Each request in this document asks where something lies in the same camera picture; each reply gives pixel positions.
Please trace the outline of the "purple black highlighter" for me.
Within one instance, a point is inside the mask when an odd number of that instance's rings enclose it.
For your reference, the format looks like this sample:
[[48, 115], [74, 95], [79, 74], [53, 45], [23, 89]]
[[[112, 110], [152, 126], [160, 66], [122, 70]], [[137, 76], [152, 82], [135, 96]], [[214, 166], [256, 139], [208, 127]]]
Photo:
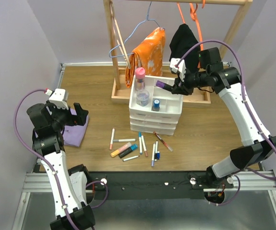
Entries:
[[161, 89], [164, 89], [168, 92], [172, 92], [172, 90], [173, 90], [173, 87], [171, 85], [169, 85], [167, 83], [164, 83], [162, 81], [159, 81], [159, 80], [156, 82], [156, 86], [161, 88]]

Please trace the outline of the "blue lid small jar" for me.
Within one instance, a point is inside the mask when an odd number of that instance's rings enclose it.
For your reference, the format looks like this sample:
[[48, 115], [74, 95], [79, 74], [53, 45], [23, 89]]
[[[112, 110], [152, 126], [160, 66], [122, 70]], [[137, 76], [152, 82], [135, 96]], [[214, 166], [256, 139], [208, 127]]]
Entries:
[[160, 110], [160, 100], [154, 99], [152, 104], [152, 111], [159, 112], [159, 110]]

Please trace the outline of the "clear paperclip jar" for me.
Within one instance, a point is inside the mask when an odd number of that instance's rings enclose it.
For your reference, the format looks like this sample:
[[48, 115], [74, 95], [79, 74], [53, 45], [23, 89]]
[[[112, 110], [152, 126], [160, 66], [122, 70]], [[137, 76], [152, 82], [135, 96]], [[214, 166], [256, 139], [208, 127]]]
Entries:
[[142, 107], [147, 106], [149, 103], [149, 91], [146, 89], [139, 90], [136, 93], [136, 103]]

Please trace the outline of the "pink lid pen tube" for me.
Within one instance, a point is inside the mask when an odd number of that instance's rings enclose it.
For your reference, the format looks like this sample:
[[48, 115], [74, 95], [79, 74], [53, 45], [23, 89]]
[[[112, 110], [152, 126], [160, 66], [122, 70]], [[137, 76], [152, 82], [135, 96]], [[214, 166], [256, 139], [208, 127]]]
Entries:
[[139, 67], [135, 70], [135, 89], [137, 91], [145, 88], [145, 69]]

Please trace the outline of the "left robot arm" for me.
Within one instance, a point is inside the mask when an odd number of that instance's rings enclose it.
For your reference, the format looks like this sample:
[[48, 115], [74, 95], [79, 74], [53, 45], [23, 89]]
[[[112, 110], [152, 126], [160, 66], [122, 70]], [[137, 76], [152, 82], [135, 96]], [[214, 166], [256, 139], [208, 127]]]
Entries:
[[74, 103], [75, 114], [70, 109], [61, 109], [53, 103], [38, 103], [26, 111], [34, 129], [32, 149], [41, 157], [48, 175], [55, 205], [53, 230], [86, 230], [95, 225], [95, 217], [87, 204], [85, 189], [91, 178], [84, 165], [71, 169], [66, 165], [62, 132], [65, 126], [83, 126], [88, 111]]

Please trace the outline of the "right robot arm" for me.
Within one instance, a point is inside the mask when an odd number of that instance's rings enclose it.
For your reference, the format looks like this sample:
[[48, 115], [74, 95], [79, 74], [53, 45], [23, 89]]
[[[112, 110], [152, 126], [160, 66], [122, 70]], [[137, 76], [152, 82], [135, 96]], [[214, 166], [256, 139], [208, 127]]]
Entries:
[[177, 74], [172, 93], [190, 95], [195, 88], [211, 87], [231, 113], [242, 142], [228, 157], [206, 169], [205, 183], [215, 188], [226, 176], [269, 158], [276, 150], [276, 136], [270, 134], [255, 112], [239, 71], [224, 68], [218, 48], [199, 51], [198, 59], [201, 72], [190, 72], [180, 58], [170, 60], [171, 71]]

